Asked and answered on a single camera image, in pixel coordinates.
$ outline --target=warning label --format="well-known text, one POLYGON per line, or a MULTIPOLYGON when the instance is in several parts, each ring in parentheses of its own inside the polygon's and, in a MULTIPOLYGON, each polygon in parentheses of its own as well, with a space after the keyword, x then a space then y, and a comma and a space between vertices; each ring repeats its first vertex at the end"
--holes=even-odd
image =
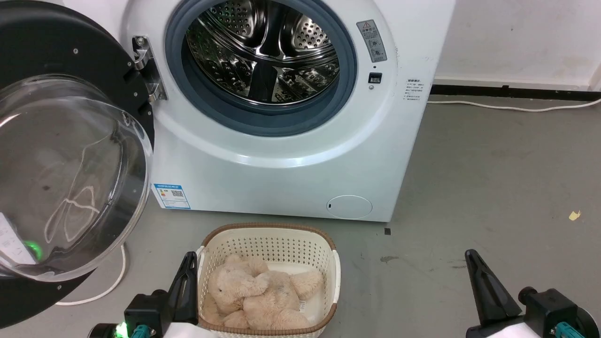
POLYGON ((371 62, 386 61, 388 59, 386 57, 386 50, 384 49, 382 37, 375 21, 359 21, 357 22, 357 28, 359 28, 361 35, 363 35, 363 40, 365 40, 365 45, 370 53, 371 62))
POLYGON ((165 209, 190 209, 190 204, 181 185, 155 184, 154 187, 165 209))
POLYGON ((405 82, 404 101, 419 101, 426 93, 426 85, 420 79, 407 79, 405 82))

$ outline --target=black baseboard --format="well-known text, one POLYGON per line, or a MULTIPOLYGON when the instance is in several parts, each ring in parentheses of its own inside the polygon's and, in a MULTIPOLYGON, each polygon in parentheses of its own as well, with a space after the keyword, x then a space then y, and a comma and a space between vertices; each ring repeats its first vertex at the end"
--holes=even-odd
POLYGON ((432 85, 430 94, 436 95, 469 95, 492 97, 515 97, 520 99, 595 101, 601 99, 598 91, 567 91, 522 89, 503 87, 473 87, 467 85, 432 85))

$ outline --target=gray concrete floor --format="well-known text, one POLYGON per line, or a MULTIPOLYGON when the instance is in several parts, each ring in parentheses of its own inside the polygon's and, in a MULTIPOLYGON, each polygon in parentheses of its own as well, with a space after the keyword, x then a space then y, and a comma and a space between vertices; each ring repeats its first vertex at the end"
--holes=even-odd
MULTIPOLYGON (((532 108, 570 104, 469 99, 532 108)), ((481 253, 513 295, 524 286, 554 287, 601 319, 600 145, 601 106, 523 113, 429 105, 388 225, 162 210, 151 197, 127 240, 129 271, 113 293, 52 307, 0 337, 86 337, 96 323, 120 322, 137 293, 169 287, 184 253, 206 234, 246 221, 307 224, 332 236, 343 283, 325 338, 465 336, 478 322, 463 261, 468 248, 481 253), (568 219, 573 210, 582 211, 576 221, 568 219), (386 256, 398 259, 383 262, 386 256)), ((114 253, 66 300, 103 291, 119 269, 114 253)))

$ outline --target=energy label sticker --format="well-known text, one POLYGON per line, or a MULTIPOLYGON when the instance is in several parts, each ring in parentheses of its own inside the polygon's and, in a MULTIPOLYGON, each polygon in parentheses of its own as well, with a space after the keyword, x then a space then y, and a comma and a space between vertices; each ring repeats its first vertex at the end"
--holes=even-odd
POLYGON ((166 209, 190 209, 181 185, 154 184, 156 192, 166 209))

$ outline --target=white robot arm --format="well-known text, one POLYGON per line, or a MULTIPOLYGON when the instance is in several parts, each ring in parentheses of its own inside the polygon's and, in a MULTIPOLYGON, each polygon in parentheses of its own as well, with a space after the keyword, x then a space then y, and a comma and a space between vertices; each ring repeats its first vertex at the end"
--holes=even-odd
POLYGON ((594 319, 559 291, 523 288, 518 300, 526 313, 521 315, 522 309, 478 252, 466 251, 465 260, 480 319, 466 338, 599 338, 594 319))

